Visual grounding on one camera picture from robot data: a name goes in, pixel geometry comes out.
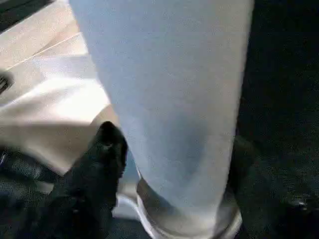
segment black fabric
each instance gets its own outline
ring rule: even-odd
[[[33,226],[24,227],[17,239],[104,239],[126,154],[121,132],[103,123],[87,152],[55,184]]]
[[[318,9],[255,0],[230,172],[249,238],[318,238]]]

